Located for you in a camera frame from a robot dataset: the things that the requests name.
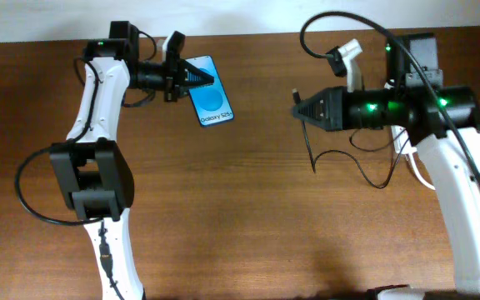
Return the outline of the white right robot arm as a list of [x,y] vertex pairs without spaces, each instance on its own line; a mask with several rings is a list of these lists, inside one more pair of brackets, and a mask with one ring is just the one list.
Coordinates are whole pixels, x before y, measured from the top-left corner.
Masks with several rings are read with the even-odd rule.
[[388,42],[387,83],[365,90],[357,41],[329,53],[344,87],[295,98],[292,114],[328,132],[396,125],[424,164],[441,207],[452,249],[455,288],[376,287],[369,299],[480,299],[480,107],[468,87],[445,87],[431,33]]

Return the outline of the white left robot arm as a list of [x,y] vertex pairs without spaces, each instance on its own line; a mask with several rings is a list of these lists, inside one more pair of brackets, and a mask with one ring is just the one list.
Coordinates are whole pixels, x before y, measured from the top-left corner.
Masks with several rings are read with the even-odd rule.
[[146,297],[129,233],[134,178],[117,144],[127,90],[158,90],[165,101],[175,102],[189,90],[214,82],[213,76],[181,58],[184,34],[175,31],[166,38],[160,63],[140,59],[139,36],[130,22],[113,21],[107,38],[87,43],[77,118],[66,142],[49,152],[64,201],[91,241],[104,299]]

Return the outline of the blue Galaxy smartphone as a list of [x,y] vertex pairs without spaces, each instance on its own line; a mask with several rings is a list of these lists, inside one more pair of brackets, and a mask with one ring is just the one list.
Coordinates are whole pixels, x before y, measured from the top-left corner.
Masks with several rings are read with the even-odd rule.
[[187,61],[214,78],[213,84],[189,91],[199,124],[206,128],[232,121],[233,109],[213,59],[210,56],[201,56],[189,58]]

